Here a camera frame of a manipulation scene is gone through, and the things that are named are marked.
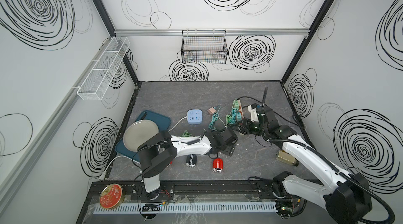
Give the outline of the teal cable pink charger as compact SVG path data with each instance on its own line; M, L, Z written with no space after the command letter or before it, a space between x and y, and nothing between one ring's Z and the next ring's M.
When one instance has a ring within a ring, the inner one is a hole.
M220 105L214 106L214 108L216 109L216 113L211 115L212 119L208 125L208 128L212 131L217 131L216 121L220 120L219 112L220 112L221 106Z

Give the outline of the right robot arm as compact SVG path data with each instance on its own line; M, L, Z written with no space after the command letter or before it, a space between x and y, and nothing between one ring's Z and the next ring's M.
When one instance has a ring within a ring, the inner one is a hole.
M322 207L338 224L373 223L365 219L376 200L387 211L383 224L394 223L396 217L392 208L369 188L368 180L360 174L351 174L335 165L310 146L297 132L287 125L280 125L273 109L265 104L248 106L250 118L246 121L247 131L263 137L271 144L296 158L319 181L306 181L292 174L282 172L272 180L274 196L300 196Z

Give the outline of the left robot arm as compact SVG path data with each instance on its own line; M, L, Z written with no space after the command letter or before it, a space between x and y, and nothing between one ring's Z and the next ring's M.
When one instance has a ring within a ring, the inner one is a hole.
M175 158L181 156L210 155L219 152L225 153L238 141L236 133L229 129L204 132L200 136L181 137L171 135L168 131L161 131L136 147L139 156L142 180L146 193L160 190L160 173Z

